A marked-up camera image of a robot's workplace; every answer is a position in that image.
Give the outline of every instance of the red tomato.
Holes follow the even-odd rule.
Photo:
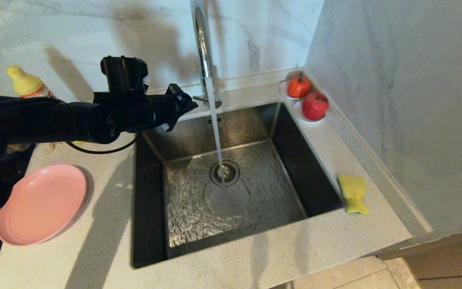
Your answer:
[[[288,95],[295,98],[305,97],[309,93],[311,82],[307,77],[299,75],[290,80],[288,84]]]
[[[311,120],[320,120],[326,116],[329,100],[319,92],[310,93],[302,101],[302,113]]]

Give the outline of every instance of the sink basin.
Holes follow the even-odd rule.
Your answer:
[[[342,208],[282,103],[143,132],[136,142],[135,268]]]

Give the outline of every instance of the pink plate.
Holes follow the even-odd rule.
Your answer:
[[[0,209],[0,239],[24,246],[61,232],[81,208],[86,179],[79,168],[58,164],[24,176]]]

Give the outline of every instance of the bottle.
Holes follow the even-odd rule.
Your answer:
[[[56,98],[39,77],[27,74],[20,66],[10,65],[7,67],[6,73],[13,79],[13,88],[20,97],[46,96]]]

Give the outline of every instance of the black cable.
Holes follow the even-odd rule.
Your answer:
[[[140,136],[140,134],[136,135],[136,137],[130,141],[130,143],[126,144],[125,146],[123,147],[120,147],[120,148],[117,148],[117,149],[114,149],[114,150],[109,150],[109,151],[91,151],[91,150],[85,150],[84,148],[80,148],[78,146],[76,146],[75,144],[73,144],[72,142],[70,141],[66,141],[67,145],[71,146],[72,148],[75,148],[76,150],[79,150],[80,152],[83,152],[83,153],[87,153],[87,154],[95,154],[95,155],[104,155],[104,154],[110,154],[110,153],[116,153],[116,152],[119,152],[121,150],[125,150],[126,148],[132,146],[133,143],[135,143],[137,140],[138,140],[138,137]]]

